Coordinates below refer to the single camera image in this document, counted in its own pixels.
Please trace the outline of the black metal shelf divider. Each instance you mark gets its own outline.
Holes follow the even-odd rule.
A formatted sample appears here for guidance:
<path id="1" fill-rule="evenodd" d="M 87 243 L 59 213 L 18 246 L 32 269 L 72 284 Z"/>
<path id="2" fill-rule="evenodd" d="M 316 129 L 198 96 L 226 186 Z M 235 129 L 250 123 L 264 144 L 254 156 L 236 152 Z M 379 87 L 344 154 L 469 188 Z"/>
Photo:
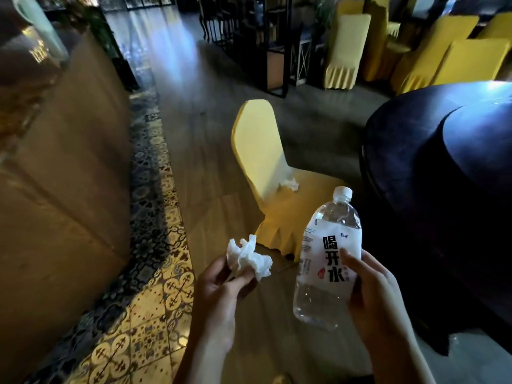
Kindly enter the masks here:
<path id="1" fill-rule="evenodd" d="M 292 0 L 197 0 L 203 38 L 216 44 L 256 86 L 285 98 L 292 55 Z"/>

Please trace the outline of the person's left hand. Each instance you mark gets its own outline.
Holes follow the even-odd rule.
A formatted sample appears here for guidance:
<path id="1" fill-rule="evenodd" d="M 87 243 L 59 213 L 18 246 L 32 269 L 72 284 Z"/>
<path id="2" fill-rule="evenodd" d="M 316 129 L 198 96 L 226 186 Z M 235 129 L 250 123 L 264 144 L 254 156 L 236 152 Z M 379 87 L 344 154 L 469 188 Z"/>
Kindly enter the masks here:
<path id="1" fill-rule="evenodd" d="M 239 276 L 251 279 L 255 274 L 249 268 Z M 224 301 L 224 283 L 231 278 L 226 256 L 222 255 L 196 279 L 189 339 L 208 338 L 233 345 L 238 301 Z"/>

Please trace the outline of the group of yellow covered chairs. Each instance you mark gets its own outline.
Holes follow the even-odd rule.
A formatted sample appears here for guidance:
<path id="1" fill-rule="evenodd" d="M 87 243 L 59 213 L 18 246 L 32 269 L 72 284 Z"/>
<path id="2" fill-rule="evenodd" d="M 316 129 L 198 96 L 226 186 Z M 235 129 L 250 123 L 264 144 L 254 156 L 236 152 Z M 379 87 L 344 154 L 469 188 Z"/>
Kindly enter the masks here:
<path id="1" fill-rule="evenodd" d="M 476 38 L 477 16 L 444 16 L 412 50 L 391 36 L 388 10 L 377 1 L 341 0 L 330 29 L 326 89 L 350 90 L 358 73 L 385 80 L 396 95 L 434 85 L 495 80 L 512 52 L 512 12 L 498 14 Z"/>

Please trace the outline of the pale green container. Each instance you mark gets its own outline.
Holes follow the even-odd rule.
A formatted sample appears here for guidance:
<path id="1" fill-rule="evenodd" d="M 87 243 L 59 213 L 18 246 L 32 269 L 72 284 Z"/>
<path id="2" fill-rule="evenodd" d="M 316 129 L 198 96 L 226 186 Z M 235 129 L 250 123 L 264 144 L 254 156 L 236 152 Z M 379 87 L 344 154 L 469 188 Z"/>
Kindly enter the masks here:
<path id="1" fill-rule="evenodd" d="M 69 52 L 37 0 L 12 0 L 16 12 L 25 19 L 42 38 L 43 43 L 59 62 L 69 60 Z"/>

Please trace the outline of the clear plastic water bottle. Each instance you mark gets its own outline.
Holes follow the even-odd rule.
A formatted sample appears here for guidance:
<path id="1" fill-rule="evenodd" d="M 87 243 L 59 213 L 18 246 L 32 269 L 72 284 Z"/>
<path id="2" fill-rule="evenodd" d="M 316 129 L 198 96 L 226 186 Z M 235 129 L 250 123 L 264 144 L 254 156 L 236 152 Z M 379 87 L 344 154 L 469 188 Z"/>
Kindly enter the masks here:
<path id="1" fill-rule="evenodd" d="M 341 258 L 362 254 L 362 226 L 351 205 L 353 191 L 336 187 L 304 230 L 293 297 L 294 316 L 308 325 L 336 330 L 348 314 L 356 273 Z"/>

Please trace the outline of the brown wooden counter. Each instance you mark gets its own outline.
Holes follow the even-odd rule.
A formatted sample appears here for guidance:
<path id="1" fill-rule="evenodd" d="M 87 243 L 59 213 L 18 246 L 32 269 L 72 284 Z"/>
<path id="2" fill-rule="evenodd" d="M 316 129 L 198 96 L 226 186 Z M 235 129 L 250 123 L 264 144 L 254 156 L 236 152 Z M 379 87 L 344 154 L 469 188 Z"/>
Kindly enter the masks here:
<path id="1" fill-rule="evenodd" d="M 90 30 L 70 61 L 4 46 L 0 89 L 0 384 L 18 384 L 127 264 L 130 100 Z"/>

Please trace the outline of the dark round glass turntable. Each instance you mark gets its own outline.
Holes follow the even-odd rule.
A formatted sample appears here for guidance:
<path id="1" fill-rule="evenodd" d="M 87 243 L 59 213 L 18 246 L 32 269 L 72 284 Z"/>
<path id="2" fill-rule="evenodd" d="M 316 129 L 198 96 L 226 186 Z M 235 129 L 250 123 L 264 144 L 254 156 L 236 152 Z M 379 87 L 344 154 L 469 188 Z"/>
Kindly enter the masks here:
<path id="1" fill-rule="evenodd" d="M 504 223 L 512 219 L 512 99 L 454 109 L 435 135 L 460 198 L 484 205 Z"/>

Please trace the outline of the dark round dining table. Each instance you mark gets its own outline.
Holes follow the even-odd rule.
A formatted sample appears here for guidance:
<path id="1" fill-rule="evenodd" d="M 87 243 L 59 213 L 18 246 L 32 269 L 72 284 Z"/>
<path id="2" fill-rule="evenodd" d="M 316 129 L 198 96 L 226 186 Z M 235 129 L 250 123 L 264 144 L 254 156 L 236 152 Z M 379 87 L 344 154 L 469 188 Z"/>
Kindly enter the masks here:
<path id="1" fill-rule="evenodd" d="M 370 248 L 396 275 L 417 332 L 442 355 L 452 335 L 474 328 L 512 355 L 512 219 L 460 198 L 435 135 L 454 109 L 509 99 L 512 81 L 437 85 L 389 100 L 365 127 Z"/>

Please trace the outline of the person's left forearm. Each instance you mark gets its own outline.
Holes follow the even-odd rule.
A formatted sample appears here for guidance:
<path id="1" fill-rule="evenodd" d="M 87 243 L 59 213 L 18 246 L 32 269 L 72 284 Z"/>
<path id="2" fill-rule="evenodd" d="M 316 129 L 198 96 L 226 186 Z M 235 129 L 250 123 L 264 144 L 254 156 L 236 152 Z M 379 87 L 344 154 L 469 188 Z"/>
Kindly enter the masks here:
<path id="1" fill-rule="evenodd" d="M 232 345 L 212 339 L 189 339 L 173 384 L 221 384 Z"/>

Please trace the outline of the white lantern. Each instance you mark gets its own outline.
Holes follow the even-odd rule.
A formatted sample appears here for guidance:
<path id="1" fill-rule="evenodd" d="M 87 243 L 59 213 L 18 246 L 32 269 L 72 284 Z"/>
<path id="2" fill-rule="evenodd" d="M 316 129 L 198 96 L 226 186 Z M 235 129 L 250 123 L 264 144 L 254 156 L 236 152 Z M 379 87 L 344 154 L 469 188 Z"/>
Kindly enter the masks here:
<path id="1" fill-rule="evenodd" d="M 290 80 L 294 86 L 300 86 L 307 82 L 310 63 L 312 38 L 311 33 L 301 33 L 295 39 L 291 47 Z"/>

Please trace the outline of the person's right forearm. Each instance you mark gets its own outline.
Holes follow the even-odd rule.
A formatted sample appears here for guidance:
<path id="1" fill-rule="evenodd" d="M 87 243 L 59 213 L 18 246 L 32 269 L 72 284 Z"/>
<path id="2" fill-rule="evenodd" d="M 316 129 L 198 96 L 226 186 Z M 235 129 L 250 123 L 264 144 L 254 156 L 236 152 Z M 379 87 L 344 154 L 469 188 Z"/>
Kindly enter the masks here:
<path id="1" fill-rule="evenodd" d="M 366 347 L 375 384 L 437 384 L 414 338 L 384 338 Z"/>

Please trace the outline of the person's right hand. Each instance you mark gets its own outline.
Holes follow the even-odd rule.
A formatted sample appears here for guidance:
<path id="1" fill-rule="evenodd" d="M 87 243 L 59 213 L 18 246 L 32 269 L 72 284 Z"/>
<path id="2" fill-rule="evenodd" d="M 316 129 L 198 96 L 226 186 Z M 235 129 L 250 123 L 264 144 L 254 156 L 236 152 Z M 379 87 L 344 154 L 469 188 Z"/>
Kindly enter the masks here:
<path id="1" fill-rule="evenodd" d="M 349 310 L 366 346 L 379 339 L 415 339 L 414 330 L 394 275 L 374 258 L 374 282 L 362 284 L 357 277 Z"/>

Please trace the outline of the yellow skirted banquet chair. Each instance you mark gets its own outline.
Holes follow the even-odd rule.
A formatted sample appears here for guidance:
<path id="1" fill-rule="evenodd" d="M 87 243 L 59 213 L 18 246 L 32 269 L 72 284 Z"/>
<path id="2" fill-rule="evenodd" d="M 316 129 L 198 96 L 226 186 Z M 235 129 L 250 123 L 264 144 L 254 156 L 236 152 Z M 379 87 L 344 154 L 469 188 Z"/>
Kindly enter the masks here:
<path id="1" fill-rule="evenodd" d="M 264 215 L 255 232 L 257 243 L 297 263 L 310 218 L 332 200 L 336 187 L 348 184 L 288 165 L 274 111 L 267 100 L 248 100 L 241 106 L 232 129 L 231 145 Z M 279 186 L 280 181 L 291 178 L 299 183 L 297 192 Z"/>

